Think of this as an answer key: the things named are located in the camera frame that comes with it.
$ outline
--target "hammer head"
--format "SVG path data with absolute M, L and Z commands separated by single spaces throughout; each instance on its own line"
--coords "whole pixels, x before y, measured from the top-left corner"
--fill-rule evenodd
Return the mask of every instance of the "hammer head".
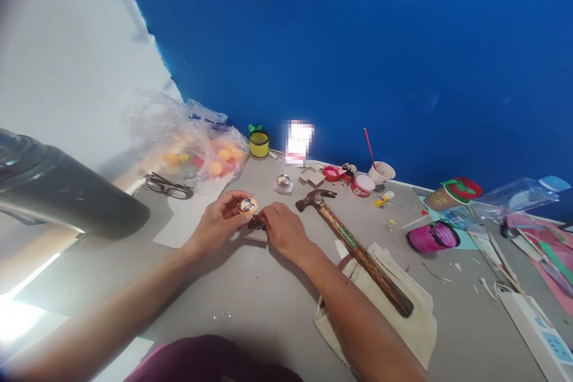
M 307 196 L 295 203 L 299 212 L 302 212 L 308 205 L 313 205 L 317 208 L 321 203 L 324 203 L 323 197 L 335 198 L 336 194 L 334 191 L 327 190 L 314 190 L 307 194 Z

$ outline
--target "water bottle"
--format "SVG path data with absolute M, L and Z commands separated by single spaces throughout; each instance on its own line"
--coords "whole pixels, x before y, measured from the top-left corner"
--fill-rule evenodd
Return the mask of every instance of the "water bottle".
M 559 201 L 559 192 L 571 188 L 556 176 L 539 180 L 522 178 L 476 199 L 473 210 L 484 219 L 499 219 L 512 212 L 522 212 Z
M 2 128 L 0 209 L 109 239 L 132 235 L 149 218 L 147 206 L 64 151 Z

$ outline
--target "hand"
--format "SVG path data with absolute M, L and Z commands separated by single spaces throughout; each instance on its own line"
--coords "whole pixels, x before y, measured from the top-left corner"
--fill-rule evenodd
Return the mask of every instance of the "hand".
M 252 194 L 245 191 L 229 191 L 208 205 L 195 232 L 181 250 L 194 258 L 217 250 L 233 230 L 252 219 L 252 214 L 240 214 L 237 207 L 241 200 L 249 197 Z
M 312 245 L 298 215 L 287 205 L 274 202 L 261 210 L 259 217 L 267 228 L 269 242 L 284 257 L 297 264 L 296 260 Z

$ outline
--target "metal ball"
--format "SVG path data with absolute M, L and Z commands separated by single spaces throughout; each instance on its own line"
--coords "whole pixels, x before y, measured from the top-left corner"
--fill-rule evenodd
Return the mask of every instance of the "metal ball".
M 257 211 L 257 206 L 257 201 L 254 198 L 246 198 L 237 205 L 239 212 L 242 213 L 254 213 Z
M 288 187 L 291 184 L 291 178 L 288 175 L 282 174 L 276 179 L 276 183 L 280 187 Z

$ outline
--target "blue wall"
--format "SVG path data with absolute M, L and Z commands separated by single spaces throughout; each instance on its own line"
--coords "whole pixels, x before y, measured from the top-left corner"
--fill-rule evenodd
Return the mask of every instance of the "blue wall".
M 137 0 L 184 98 L 426 187 L 573 183 L 573 0 Z M 573 190 L 537 213 L 573 221 Z

